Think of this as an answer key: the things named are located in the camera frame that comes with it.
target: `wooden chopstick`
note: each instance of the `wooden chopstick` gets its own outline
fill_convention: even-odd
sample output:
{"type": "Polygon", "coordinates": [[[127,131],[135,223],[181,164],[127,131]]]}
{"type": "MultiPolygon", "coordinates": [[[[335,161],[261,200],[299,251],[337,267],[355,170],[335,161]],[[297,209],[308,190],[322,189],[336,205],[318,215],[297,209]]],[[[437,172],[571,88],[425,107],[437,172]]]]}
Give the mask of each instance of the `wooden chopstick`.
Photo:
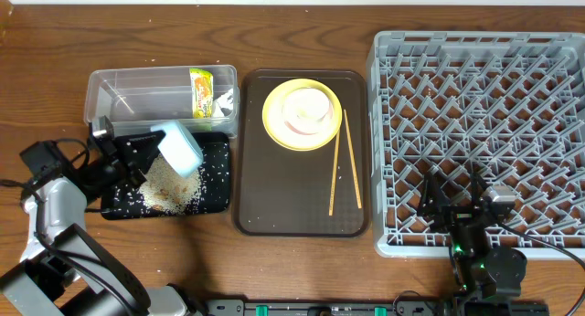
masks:
{"type": "Polygon", "coordinates": [[[335,182],[337,177],[337,156],[339,155],[339,132],[335,136],[335,154],[333,158],[333,177],[331,178],[331,196],[329,197],[329,216],[333,215],[333,202],[335,199],[335,182]]]}
{"type": "Polygon", "coordinates": [[[351,143],[351,133],[349,133],[349,121],[347,121],[347,111],[346,110],[344,110],[344,117],[346,118],[347,145],[349,146],[349,157],[351,159],[351,171],[354,175],[354,187],[356,189],[357,208],[362,208],[362,199],[361,199],[361,197],[359,197],[359,184],[357,183],[356,159],[354,158],[354,147],[351,143]]]}

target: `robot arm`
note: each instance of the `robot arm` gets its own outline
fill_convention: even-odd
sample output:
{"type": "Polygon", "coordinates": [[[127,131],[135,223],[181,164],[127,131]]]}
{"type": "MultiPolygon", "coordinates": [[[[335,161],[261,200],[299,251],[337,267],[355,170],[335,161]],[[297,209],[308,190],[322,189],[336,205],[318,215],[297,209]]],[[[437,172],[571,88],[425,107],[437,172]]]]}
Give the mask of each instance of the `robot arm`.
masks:
{"type": "Polygon", "coordinates": [[[170,150],[190,161],[180,163],[182,174],[197,169],[201,151],[192,136],[172,121],[152,133],[114,138],[111,124],[101,118],[90,126],[89,142],[100,157],[80,168],[60,151],[59,142],[36,142],[20,154],[33,174],[27,184],[20,184],[26,188],[23,208],[30,215],[27,247],[20,263],[0,278],[0,291],[24,315],[205,313],[170,286],[146,290],[85,232],[84,221],[88,203],[106,189],[116,184],[140,186],[161,146],[165,157],[174,145],[170,150]],[[58,308],[53,301],[79,278],[88,288],[58,308]]]}
{"type": "Polygon", "coordinates": [[[492,248],[485,229],[509,215],[516,195],[506,186],[488,186],[475,173],[471,180],[471,204],[456,206],[450,205],[437,179],[427,173],[418,215],[432,220],[431,230],[447,232],[452,238],[452,259],[463,293],[453,297],[448,309],[455,315],[478,311],[510,315],[510,300],[520,296],[527,258],[513,248],[492,248]]]}

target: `dish rack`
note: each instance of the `dish rack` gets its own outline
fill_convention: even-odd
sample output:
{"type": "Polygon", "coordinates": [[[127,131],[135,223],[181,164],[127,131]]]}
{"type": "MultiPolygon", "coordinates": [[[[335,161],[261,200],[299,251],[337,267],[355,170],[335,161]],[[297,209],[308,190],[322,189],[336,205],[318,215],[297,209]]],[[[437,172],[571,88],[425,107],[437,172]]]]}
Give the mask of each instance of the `dish rack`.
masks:
{"type": "MultiPolygon", "coordinates": [[[[470,172],[517,192],[508,225],[585,257],[585,36],[380,32],[367,58],[374,245],[384,257],[448,257],[416,216],[430,171],[454,205],[470,172]]],[[[564,258],[501,227],[492,246],[564,258]]]]}

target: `yellow package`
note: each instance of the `yellow package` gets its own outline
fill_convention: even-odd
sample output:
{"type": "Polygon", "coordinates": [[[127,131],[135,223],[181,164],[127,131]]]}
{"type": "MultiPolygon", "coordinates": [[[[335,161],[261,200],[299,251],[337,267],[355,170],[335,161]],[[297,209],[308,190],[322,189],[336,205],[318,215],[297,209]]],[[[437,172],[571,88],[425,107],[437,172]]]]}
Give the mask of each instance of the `yellow package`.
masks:
{"type": "Polygon", "coordinates": [[[198,68],[190,68],[189,74],[193,91],[193,118],[210,118],[213,103],[213,75],[198,68]]]}

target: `black cable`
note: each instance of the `black cable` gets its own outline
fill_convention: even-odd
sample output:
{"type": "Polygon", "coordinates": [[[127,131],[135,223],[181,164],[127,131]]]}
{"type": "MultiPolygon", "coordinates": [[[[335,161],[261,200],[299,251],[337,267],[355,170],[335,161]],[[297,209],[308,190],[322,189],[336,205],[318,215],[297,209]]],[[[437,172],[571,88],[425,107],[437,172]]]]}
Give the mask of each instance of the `black cable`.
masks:
{"type": "Polygon", "coordinates": [[[85,142],[82,142],[81,140],[75,138],[60,138],[55,140],[56,144],[59,144],[60,142],[75,142],[81,145],[81,147],[83,147],[83,153],[75,156],[75,158],[71,160],[71,163],[77,161],[83,154],[85,154],[85,158],[83,159],[83,164],[80,166],[80,169],[88,165],[88,163],[90,162],[90,149],[88,148],[88,145],[85,144],[85,142]]]}
{"type": "MultiPolygon", "coordinates": [[[[402,291],[402,292],[401,292],[401,293],[398,295],[398,297],[396,297],[396,299],[394,299],[394,302],[392,302],[392,309],[394,310],[394,313],[396,313],[398,316],[402,316],[402,314],[401,314],[401,313],[399,313],[399,310],[398,310],[398,309],[396,309],[396,302],[397,302],[398,300],[400,300],[400,297],[402,297],[403,295],[405,295],[405,294],[407,294],[407,293],[416,294],[416,295],[418,295],[419,297],[421,297],[421,298],[422,298],[422,296],[420,295],[420,293],[418,293],[418,292],[417,292],[417,291],[415,291],[415,290],[404,290],[404,291],[402,291]]],[[[431,310],[431,313],[432,313],[433,315],[435,315],[435,314],[436,314],[436,310],[435,310],[435,308],[432,308],[432,307],[431,307],[431,305],[430,305],[430,304],[429,304],[427,301],[423,301],[423,302],[424,302],[424,304],[427,306],[427,308],[429,308],[429,309],[431,310]]]]}
{"type": "MultiPolygon", "coordinates": [[[[542,239],[539,239],[536,237],[531,237],[528,234],[521,233],[508,225],[502,224],[500,221],[496,221],[496,224],[514,235],[518,235],[522,238],[533,240],[535,242],[538,242],[539,244],[542,244],[543,246],[545,246],[547,248],[552,248],[552,249],[556,250],[557,252],[560,252],[560,253],[564,254],[565,256],[572,258],[573,260],[577,261],[577,263],[583,268],[583,270],[585,270],[585,262],[583,262],[583,260],[581,260],[579,257],[575,256],[574,254],[568,252],[566,249],[559,248],[553,244],[550,244],[548,242],[543,241],[542,239]]],[[[577,309],[581,306],[581,304],[583,303],[584,300],[585,300],[585,288],[583,289],[583,292],[579,296],[579,299],[577,300],[577,302],[575,302],[573,307],[569,310],[569,312],[567,312],[567,316],[573,315],[577,311],[577,309]]]]}
{"type": "MultiPolygon", "coordinates": [[[[35,228],[35,237],[38,239],[38,242],[40,243],[40,245],[43,248],[45,248],[50,254],[52,254],[55,258],[58,258],[64,264],[70,266],[73,269],[76,269],[81,274],[87,276],[88,278],[92,279],[96,283],[100,284],[105,290],[110,292],[110,294],[118,302],[121,303],[121,305],[124,307],[124,309],[128,315],[134,315],[134,314],[141,313],[135,307],[133,307],[128,302],[128,300],[126,300],[124,298],[124,296],[118,290],[116,290],[112,285],[110,285],[110,283],[106,282],[101,277],[99,277],[98,275],[93,273],[91,270],[85,268],[77,261],[68,257],[68,255],[75,256],[76,254],[71,253],[71,252],[66,252],[66,251],[60,251],[60,250],[52,247],[45,240],[45,235],[42,234],[42,225],[41,225],[41,223],[44,222],[43,221],[44,219],[42,217],[44,215],[43,211],[45,209],[45,201],[43,201],[43,199],[40,197],[40,195],[34,189],[32,189],[31,186],[29,186],[28,184],[22,184],[22,183],[14,181],[14,180],[7,180],[7,179],[0,179],[0,185],[5,186],[5,187],[20,187],[35,197],[35,202],[37,203],[37,221],[36,221],[36,228],[35,228]]],[[[97,260],[90,259],[90,261],[97,263],[97,260]]]]}

